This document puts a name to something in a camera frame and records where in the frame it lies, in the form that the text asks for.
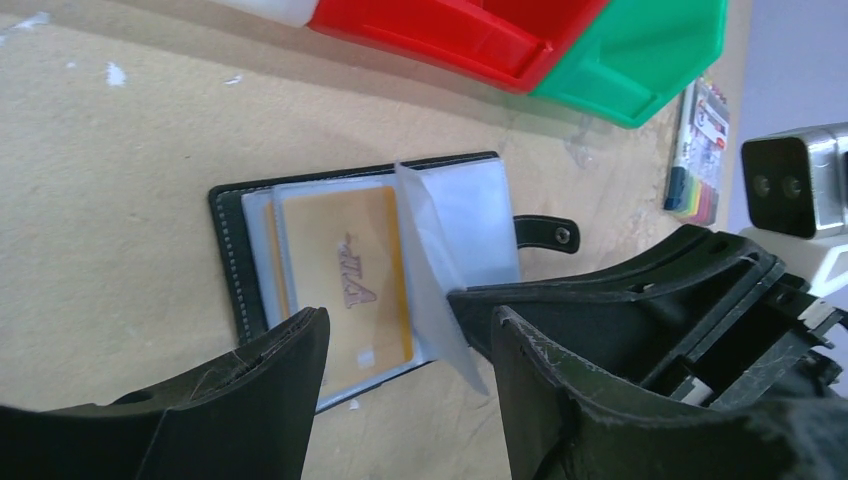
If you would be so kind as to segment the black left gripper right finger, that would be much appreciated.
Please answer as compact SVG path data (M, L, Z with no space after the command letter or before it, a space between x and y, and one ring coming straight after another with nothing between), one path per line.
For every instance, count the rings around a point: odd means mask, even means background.
M515 479L843 479L847 403L720 411L655 394L565 349L513 309L491 361Z

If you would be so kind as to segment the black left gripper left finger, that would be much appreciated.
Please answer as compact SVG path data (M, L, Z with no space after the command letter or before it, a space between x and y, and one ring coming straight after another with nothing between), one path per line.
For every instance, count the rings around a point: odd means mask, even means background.
M1 410L5 479L298 479L330 336L305 308L108 405Z

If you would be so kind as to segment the gold VIP card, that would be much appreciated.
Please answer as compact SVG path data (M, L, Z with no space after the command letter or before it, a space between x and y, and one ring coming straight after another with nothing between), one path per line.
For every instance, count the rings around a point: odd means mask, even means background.
M416 355L395 191L277 199L283 265L298 307L323 307L330 340L320 394L340 394Z

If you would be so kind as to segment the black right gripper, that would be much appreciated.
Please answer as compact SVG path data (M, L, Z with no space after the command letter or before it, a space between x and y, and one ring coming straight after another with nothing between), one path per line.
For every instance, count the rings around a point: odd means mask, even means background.
M508 307L545 336L643 388L669 373L669 397L748 406L847 312L808 293L747 238L684 225L641 254L577 276L471 287L447 297L468 343L492 357L494 311Z

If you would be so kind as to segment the black leather card holder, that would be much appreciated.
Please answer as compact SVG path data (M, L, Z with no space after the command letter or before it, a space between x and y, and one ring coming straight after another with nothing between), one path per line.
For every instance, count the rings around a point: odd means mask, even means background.
M577 225L512 212L502 160L494 152L322 172L231 185L209 193L239 336L237 348L301 310L287 284L284 228L277 199L390 186L396 195L415 358L340 394L315 414L426 363L451 364L474 388L484 383L447 295L471 286L517 282L523 247L574 253Z

